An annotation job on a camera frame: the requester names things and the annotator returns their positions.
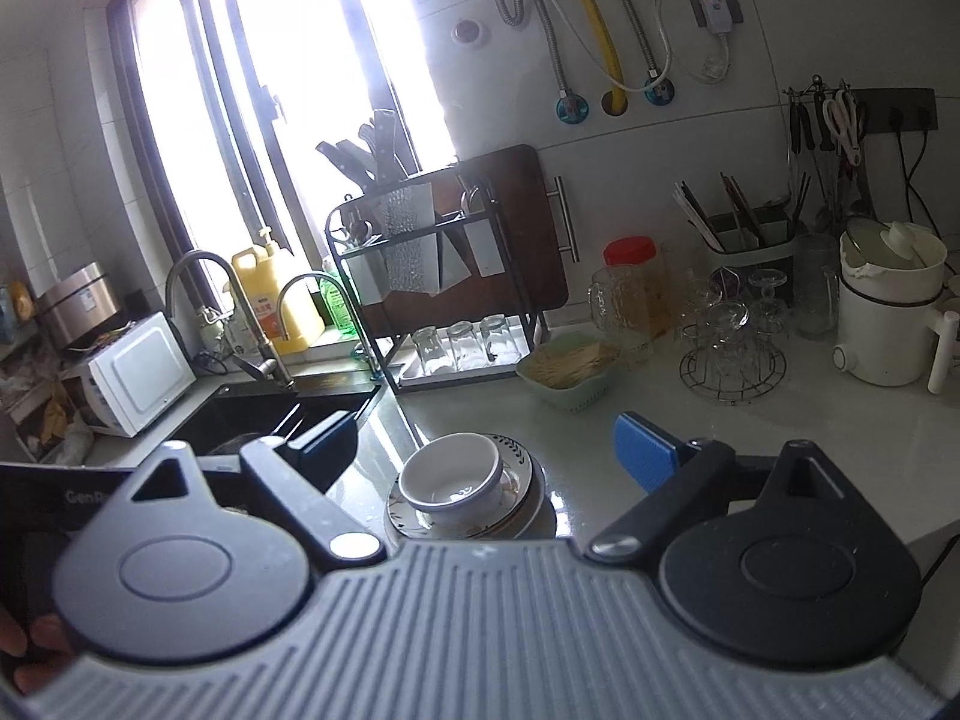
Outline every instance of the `white countertop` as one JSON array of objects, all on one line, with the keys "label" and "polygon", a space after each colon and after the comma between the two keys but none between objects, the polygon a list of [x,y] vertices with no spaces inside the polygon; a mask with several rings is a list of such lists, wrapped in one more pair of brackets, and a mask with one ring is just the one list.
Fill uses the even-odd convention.
[{"label": "white countertop", "polygon": [[[830,344],[792,338],[786,353],[786,379],[744,406],[710,403],[689,391],[670,343],[576,415],[545,404],[515,378],[401,399],[421,440],[474,431],[522,443],[544,466],[557,535],[573,536],[580,546],[643,496],[613,454],[613,423],[624,410],[680,439],[715,437],[745,454],[775,455],[786,440],[814,440],[908,545],[960,532],[960,378],[949,377],[939,396],[923,381],[885,389],[834,370]],[[101,437],[89,464],[139,463],[224,381],[200,380],[136,440]],[[382,535],[384,501],[414,449],[387,392],[360,431],[356,462],[328,495]]]}]

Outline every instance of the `yellow gas pipe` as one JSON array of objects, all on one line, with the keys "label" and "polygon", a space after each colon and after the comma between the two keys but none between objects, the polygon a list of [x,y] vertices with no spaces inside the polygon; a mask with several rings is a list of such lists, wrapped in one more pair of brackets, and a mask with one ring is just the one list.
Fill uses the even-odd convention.
[{"label": "yellow gas pipe", "polygon": [[[580,0],[584,4],[584,10],[587,11],[590,28],[600,44],[600,50],[603,52],[604,63],[607,65],[607,75],[623,83],[623,69],[620,66],[620,58],[616,55],[616,48],[613,47],[613,39],[607,30],[607,25],[600,13],[600,8],[596,0]],[[613,116],[619,116],[627,109],[627,94],[619,86],[611,86],[610,111]]]}]

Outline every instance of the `window frame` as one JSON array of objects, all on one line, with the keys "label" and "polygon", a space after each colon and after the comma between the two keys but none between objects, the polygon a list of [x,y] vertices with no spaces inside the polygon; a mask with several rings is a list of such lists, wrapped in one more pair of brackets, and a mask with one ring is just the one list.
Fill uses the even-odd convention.
[{"label": "window frame", "polygon": [[[214,22],[210,0],[181,0],[181,9],[184,11],[184,20],[187,23],[200,88],[203,90],[206,103],[206,112],[210,117],[238,208],[251,232],[251,240],[257,240],[258,230],[262,226],[270,226],[274,231],[274,239],[282,247],[290,248],[274,205],[275,201],[283,202],[293,220],[296,234],[310,266],[320,269],[325,243],[318,241],[311,231],[302,200],[296,191],[295,182],[280,148],[280,141],[272,124],[277,118],[277,107],[270,97],[269,89],[258,80],[256,63],[253,61],[246,31],[243,28],[238,1],[224,1],[229,19],[227,35],[218,30]],[[347,33],[352,39],[366,81],[371,109],[388,108],[395,111],[398,124],[395,142],[397,157],[411,175],[420,172],[421,163],[416,157],[409,128],[403,119],[400,100],[397,98],[395,88],[391,84],[387,69],[376,47],[376,39],[362,2],[360,0],[339,1],[347,23]],[[136,30],[131,18],[131,0],[109,1],[107,24],[121,103],[130,124],[134,154],[143,175],[147,194],[157,214],[163,240],[171,256],[176,260],[192,250],[194,245],[167,179],[140,84],[136,60]],[[244,89],[236,88],[229,77],[222,40],[232,40],[244,76],[243,85],[246,87]],[[238,93],[250,96],[269,165],[261,165],[253,149],[250,134],[237,104]],[[280,188],[280,197],[274,199],[271,196],[263,170],[272,171],[272,176]],[[187,269],[185,285],[190,301],[195,307],[218,305],[218,298],[214,295],[213,288],[197,264]]]}]

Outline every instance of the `microwave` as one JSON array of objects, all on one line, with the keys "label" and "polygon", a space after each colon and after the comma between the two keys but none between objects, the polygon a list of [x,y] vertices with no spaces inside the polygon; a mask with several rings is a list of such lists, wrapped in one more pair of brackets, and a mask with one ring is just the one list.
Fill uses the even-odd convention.
[{"label": "microwave", "polygon": [[125,437],[136,436],[196,379],[163,314],[136,322],[61,374],[95,433]]}]

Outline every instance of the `human hand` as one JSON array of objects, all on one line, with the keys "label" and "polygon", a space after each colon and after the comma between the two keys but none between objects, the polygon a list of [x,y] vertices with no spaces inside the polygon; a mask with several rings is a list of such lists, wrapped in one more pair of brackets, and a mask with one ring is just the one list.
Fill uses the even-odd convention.
[{"label": "human hand", "polygon": [[[32,693],[51,682],[74,659],[73,649],[66,640],[64,626],[55,614],[42,614],[30,624],[30,641],[37,647],[51,651],[41,664],[23,664],[13,672],[13,683],[21,693]],[[15,658],[27,652],[27,635],[3,607],[0,607],[0,650]]]}]

